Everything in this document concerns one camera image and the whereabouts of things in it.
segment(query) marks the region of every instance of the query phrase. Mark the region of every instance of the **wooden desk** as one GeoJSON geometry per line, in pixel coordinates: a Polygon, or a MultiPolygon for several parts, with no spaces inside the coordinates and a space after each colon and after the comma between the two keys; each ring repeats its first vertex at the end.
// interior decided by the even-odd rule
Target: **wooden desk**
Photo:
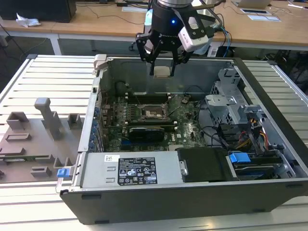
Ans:
{"type": "MultiPolygon", "coordinates": [[[[279,17],[281,22],[253,21],[231,0],[215,8],[225,19],[225,28],[233,37],[232,46],[282,50],[308,50],[308,10],[289,7],[288,2],[272,1],[266,10],[279,17]]],[[[215,50],[224,40],[223,33],[217,33],[211,44],[215,50]]]]}
{"type": "Polygon", "coordinates": [[[55,23],[53,33],[105,35],[116,37],[136,37],[136,33],[143,31],[145,13],[122,12],[122,7],[111,6],[78,7],[76,15],[70,23],[55,23]]]}
{"type": "MultiPolygon", "coordinates": [[[[267,8],[269,12],[276,12],[275,15],[281,22],[253,21],[233,5],[231,0],[216,7],[215,12],[223,14],[225,27],[232,34],[234,47],[307,51],[308,10],[288,7],[287,4],[285,1],[272,2],[273,6],[284,7],[291,13],[277,11],[276,7],[267,8]]],[[[122,8],[116,5],[77,5],[76,15],[68,24],[42,22],[41,26],[24,28],[15,21],[4,20],[3,25],[12,36],[49,38],[57,55],[61,55],[58,39],[134,41],[136,33],[143,31],[145,13],[123,12],[122,8]],[[98,16],[105,17],[97,18],[91,10],[98,16]]],[[[0,30],[0,35],[5,35],[5,32],[0,30]]],[[[223,34],[217,33],[209,54],[216,55],[215,51],[223,40],[223,34]]]]}

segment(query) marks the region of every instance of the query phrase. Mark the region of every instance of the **barcode sticker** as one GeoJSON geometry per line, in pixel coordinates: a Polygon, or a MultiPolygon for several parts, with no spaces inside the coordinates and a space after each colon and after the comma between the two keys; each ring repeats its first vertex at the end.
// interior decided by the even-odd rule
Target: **barcode sticker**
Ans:
{"type": "Polygon", "coordinates": [[[120,155],[105,155],[105,162],[118,162],[120,155]]]}

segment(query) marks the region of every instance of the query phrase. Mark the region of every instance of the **motherboard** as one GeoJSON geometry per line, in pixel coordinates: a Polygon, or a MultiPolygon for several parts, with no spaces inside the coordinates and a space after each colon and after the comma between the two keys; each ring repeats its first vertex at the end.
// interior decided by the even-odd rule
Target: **motherboard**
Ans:
{"type": "Polygon", "coordinates": [[[105,152],[204,147],[206,143],[197,125],[198,103],[184,94],[110,97],[105,103],[103,100],[98,118],[101,146],[105,152]]]}

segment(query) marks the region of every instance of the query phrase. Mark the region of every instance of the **blue cable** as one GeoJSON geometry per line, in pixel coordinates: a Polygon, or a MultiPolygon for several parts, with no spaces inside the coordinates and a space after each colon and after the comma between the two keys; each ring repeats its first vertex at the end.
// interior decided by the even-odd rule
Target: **blue cable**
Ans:
{"type": "Polygon", "coordinates": [[[227,39],[228,39],[228,42],[227,42],[227,49],[226,49],[226,52],[225,54],[223,55],[223,57],[226,57],[227,53],[228,53],[228,50],[229,50],[229,47],[230,47],[230,38],[229,38],[229,34],[226,32],[226,30],[222,27],[221,28],[224,32],[224,34],[226,35],[227,39]]]}

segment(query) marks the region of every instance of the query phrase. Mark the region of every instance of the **computer case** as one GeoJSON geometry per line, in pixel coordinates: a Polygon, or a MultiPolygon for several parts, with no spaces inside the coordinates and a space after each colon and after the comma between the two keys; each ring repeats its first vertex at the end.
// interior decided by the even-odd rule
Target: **computer case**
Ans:
{"type": "Polygon", "coordinates": [[[15,20],[16,13],[40,21],[69,23],[76,13],[74,0],[0,0],[0,16],[15,20]]]}

